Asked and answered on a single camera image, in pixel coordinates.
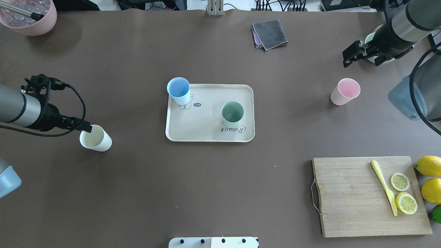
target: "yellow knife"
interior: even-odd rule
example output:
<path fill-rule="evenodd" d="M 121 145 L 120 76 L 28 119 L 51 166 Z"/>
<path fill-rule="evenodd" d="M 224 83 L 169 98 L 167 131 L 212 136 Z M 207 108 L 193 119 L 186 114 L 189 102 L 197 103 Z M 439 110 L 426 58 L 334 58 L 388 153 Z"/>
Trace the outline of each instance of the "yellow knife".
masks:
<path fill-rule="evenodd" d="M 387 198 L 389 199 L 390 207 L 392 208 L 393 215 L 398 215 L 398 210 L 395 205 L 395 195 L 393 194 L 392 190 L 390 190 L 387 185 L 385 178 L 383 177 L 383 172 L 381 172 L 380 165 L 377 161 L 372 160 L 370 163 L 372 165 L 372 168 L 374 169 L 375 173 L 377 174 L 377 177 L 380 179 L 381 184 L 383 185 L 383 188 L 386 191 Z"/>

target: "pink cup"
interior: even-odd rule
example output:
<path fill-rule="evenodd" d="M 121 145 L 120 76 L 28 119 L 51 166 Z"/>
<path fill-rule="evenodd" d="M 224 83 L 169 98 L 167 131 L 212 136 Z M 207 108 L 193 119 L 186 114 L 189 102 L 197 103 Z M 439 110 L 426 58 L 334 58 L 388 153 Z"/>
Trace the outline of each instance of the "pink cup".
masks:
<path fill-rule="evenodd" d="M 360 85 L 353 79 L 342 79 L 331 94 L 335 105 L 343 105 L 360 95 Z"/>
<path fill-rule="evenodd" d="M 9 4 L 15 4 L 15 2 L 17 2 L 17 0 L 3 0 L 3 2 L 9 3 Z M 56 23 L 56 9 L 55 6 L 52 2 L 52 0 L 50 0 L 51 3 L 51 7 L 49 8 L 48 12 L 45 14 L 45 16 L 39 20 L 36 23 L 33 23 L 29 26 L 24 26 L 24 27 L 11 27 L 9 25 L 7 25 L 4 20 L 3 20 L 3 16 L 6 15 L 6 12 L 4 9 L 0 8 L 0 23 L 7 26 L 9 29 L 11 29 L 12 31 L 15 31 L 19 34 L 24 34 L 27 36 L 38 36 L 38 35 L 42 35 L 45 34 L 47 32 L 49 32 Z"/>

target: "whole lemon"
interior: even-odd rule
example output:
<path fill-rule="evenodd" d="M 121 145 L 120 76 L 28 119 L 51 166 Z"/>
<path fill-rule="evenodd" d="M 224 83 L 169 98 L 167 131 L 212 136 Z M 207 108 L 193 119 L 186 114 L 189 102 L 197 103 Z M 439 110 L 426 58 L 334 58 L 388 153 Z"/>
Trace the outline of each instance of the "whole lemon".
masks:
<path fill-rule="evenodd" d="M 421 187 L 421 196 L 429 203 L 441 204 L 441 178 L 431 178 Z"/>
<path fill-rule="evenodd" d="M 439 177 L 441 176 L 441 158 L 437 156 L 424 156 L 415 163 L 415 169 L 424 176 Z"/>

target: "metal handle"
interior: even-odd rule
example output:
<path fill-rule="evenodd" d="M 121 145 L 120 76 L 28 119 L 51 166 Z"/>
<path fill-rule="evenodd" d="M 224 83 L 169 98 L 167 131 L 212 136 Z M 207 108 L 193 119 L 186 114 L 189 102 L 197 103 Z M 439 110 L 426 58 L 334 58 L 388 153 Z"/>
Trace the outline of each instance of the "metal handle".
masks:
<path fill-rule="evenodd" d="M 0 0 L 0 8 L 12 11 L 14 13 L 17 13 L 19 15 L 23 15 L 25 17 L 31 18 L 31 19 L 36 20 L 36 21 L 39 21 L 39 20 L 41 20 L 44 17 L 44 15 L 41 15 L 41 14 L 38 14 L 38 13 L 34 13 L 34 12 L 31 12 L 31 11 L 19 8 L 17 6 L 14 6 L 12 4 L 8 4 L 8 3 L 3 2 L 1 0 Z"/>
<path fill-rule="evenodd" d="M 315 202 L 314 202 L 314 192 L 312 191 L 312 186 L 313 186 L 314 184 L 316 184 L 316 182 L 317 182 L 317 179 L 314 177 L 314 181 L 313 181 L 312 184 L 311 184 L 312 205 L 313 205 L 313 206 L 315 207 L 315 209 L 317 210 L 318 215 L 321 216 L 321 211 L 320 211 L 320 209 L 315 205 Z"/>

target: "ice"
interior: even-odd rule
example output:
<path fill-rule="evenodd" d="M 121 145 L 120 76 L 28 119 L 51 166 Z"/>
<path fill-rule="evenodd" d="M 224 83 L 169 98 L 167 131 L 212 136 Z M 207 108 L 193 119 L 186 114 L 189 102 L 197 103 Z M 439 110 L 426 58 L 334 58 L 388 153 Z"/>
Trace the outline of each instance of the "ice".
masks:
<path fill-rule="evenodd" d="M 31 12 L 46 15 L 49 11 L 51 3 L 49 0 L 40 0 L 40 1 L 20 0 L 15 2 L 15 6 L 22 9 L 26 9 Z M 22 16 L 20 14 L 11 11 L 6 11 L 6 15 L 3 16 L 3 20 L 5 21 L 6 24 L 12 27 L 24 27 L 36 23 L 36 21 L 31 18 Z"/>

